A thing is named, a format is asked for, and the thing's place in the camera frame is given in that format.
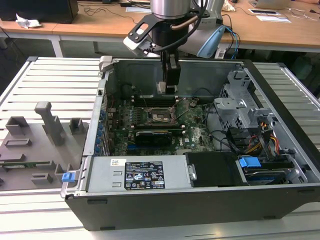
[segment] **yellow wire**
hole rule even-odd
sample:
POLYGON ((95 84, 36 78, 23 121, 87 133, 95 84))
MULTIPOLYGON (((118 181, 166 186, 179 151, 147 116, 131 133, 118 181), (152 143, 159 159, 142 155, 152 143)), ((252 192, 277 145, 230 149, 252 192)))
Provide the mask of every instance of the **yellow wire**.
POLYGON ((247 152, 245 152, 246 154, 253 152, 254 150, 256 150, 257 148, 259 148, 261 146, 261 143, 259 142, 256 146, 254 146, 253 148, 249 149, 247 152))

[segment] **white sticker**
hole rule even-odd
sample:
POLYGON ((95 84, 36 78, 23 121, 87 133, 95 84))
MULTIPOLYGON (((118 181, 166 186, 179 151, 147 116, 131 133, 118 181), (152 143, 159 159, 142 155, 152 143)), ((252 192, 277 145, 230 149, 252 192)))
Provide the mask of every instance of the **white sticker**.
POLYGON ((111 159, 110 166, 124 166, 127 159, 111 159))

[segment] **motherboard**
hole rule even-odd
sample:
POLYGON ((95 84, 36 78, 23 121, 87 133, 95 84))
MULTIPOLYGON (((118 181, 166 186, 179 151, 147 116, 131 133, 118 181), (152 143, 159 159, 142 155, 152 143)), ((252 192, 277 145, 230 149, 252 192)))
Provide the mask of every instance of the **motherboard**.
POLYGON ((198 98, 109 102, 106 126, 112 139, 112 156, 183 155, 215 150, 206 127, 208 104, 198 104, 198 98))

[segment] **crumpled paper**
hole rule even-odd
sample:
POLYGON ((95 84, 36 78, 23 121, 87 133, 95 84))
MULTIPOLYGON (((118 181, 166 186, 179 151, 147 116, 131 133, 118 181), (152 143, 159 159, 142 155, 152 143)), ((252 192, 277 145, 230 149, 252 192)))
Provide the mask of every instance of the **crumpled paper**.
POLYGON ((226 12, 235 12, 236 11, 234 6, 232 6, 228 0, 224 0, 222 10, 226 11, 226 12))
POLYGON ((25 29, 28 29, 28 28, 35 28, 35 27, 41 27, 42 25, 39 23, 38 20, 28 20, 28 19, 24 19, 23 17, 20 17, 18 16, 18 14, 15 14, 16 15, 16 20, 15 22, 18 23, 18 25, 20 27, 23 27, 25 29))

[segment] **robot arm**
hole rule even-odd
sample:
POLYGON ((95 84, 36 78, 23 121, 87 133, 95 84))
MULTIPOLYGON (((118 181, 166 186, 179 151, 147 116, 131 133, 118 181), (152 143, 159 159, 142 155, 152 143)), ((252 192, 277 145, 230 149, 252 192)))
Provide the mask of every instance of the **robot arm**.
POLYGON ((163 70, 160 92, 176 91, 181 72, 178 49, 199 57, 213 55, 225 30, 220 13, 223 2, 151 0, 152 14, 146 15, 123 43, 136 54, 160 55, 163 70))

